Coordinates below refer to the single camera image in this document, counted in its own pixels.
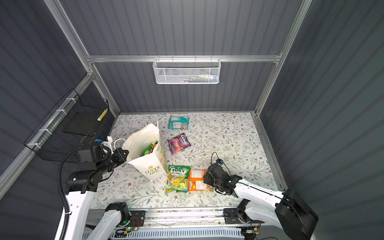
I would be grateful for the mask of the white illustrated paper bag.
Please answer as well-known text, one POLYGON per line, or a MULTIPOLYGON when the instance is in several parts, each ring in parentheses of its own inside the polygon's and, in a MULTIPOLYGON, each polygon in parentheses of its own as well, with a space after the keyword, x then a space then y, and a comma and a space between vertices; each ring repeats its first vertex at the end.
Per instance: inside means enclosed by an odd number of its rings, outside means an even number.
POLYGON ((167 175, 166 159, 157 125, 149 124, 130 135, 122 145, 122 150, 129 151, 127 162, 148 180, 154 181, 167 175))

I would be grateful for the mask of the large orange candy bag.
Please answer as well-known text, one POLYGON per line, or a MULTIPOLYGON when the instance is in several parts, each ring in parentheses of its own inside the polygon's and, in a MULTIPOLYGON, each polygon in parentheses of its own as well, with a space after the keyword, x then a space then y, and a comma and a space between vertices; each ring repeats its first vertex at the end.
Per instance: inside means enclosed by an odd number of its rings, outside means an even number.
POLYGON ((212 192, 213 187, 204 183, 204 175, 206 170, 191 169, 189 175, 188 191, 206 191, 212 192))

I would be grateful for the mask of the green candy bag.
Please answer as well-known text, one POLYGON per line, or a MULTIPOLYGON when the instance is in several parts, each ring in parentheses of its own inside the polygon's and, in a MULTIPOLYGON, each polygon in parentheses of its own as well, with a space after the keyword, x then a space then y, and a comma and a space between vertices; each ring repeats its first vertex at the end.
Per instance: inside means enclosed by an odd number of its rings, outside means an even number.
POLYGON ((145 155, 151 154, 151 153, 154 151, 154 149, 155 149, 155 147, 157 146, 157 144, 158 144, 158 141, 149 144, 149 145, 142 151, 141 156, 143 157, 143 156, 145 156, 145 155))

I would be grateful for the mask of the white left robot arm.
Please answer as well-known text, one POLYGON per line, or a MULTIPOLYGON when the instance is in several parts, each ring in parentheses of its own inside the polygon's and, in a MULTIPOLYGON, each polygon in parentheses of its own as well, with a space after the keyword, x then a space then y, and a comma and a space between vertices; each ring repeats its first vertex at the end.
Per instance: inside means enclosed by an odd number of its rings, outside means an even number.
MULTIPOLYGON (((103 175, 126 162, 128 150, 118 148, 112 151, 103 144, 81 146, 72 151, 79 153, 81 161, 62 184, 62 168, 68 156, 60 162, 58 169, 58 191, 64 205, 56 240, 80 240, 86 227, 90 205, 97 192, 103 175)), ((90 240, 108 239, 116 227, 126 228, 131 223, 131 215, 126 203, 108 205, 102 219, 93 229, 90 240)))

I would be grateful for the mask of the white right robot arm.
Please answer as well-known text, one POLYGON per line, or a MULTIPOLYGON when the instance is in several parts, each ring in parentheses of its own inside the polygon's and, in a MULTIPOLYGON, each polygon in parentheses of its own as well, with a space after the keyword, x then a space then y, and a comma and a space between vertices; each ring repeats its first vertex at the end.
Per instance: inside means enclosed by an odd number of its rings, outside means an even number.
POLYGON ((292 240, 310 240, 319 221, 318 215, 292 189, 272 191, 229 175, 214 163, 203 176, 204 183, 222 195, 241 199, 236 208, 240 222, 261 221, 282 229, 292 240))

